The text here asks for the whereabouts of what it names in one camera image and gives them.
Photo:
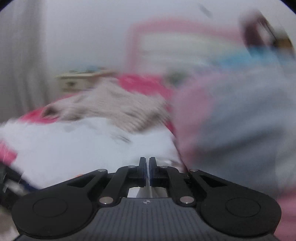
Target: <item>nightstand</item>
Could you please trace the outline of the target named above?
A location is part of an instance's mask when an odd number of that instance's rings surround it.
[[[56,78],[59,81],[60,88],[63,94],[76,93],[82,90],[89,89],[99,81],[101,77],[114,76],[113,70],[101,70],[92,73],[65,73],[58,75]]]

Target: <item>nightstand drawer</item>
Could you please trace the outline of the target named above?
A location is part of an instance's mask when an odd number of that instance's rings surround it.
[[[60,79],[59,82],[63,91],[79,91],[91,87],[86,79]]]

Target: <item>pink bedsheet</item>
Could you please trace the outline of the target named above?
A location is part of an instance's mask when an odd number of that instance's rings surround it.
[[[161,84],[161,77],[158,75],[136,75],[136,74],[124,74],[118,76],[119,85],[127,91],[139,92],[145,95],[160,94],[165,99],[170,99],[173,91],[164,87]],[[47,119],[41,117],[43,108],[33,110],[22,117],[19,120],[30,123],[49,124],[56,122],[57,119]],[[171,122],[166,123],[167,128],[173,132],[173,126]],[[0,160],[5,164],[10,165],[17,157],[17,153],[10,150],[4,141],[0,140]]]

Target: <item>headboard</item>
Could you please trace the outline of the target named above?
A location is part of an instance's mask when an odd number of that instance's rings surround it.
[[[245,48],[239,30],[175,18],[134,25],[128,43],[129,72],[146,74],[208,65],[209,60]]]

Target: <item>person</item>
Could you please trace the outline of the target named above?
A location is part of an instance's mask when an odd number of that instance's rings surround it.
[[[281,222],[275,235],[296,240],[296,62],[277,61],[277,49],[265,43],[256,14],[242,23],[251,55],[260,60],[226,71],[193,75],[172,99],[176,146],[188,169],[263,192],[278,200]],[[290,52],[291,46],[283,52]],[[276,52],[274,58],[267,53]]]

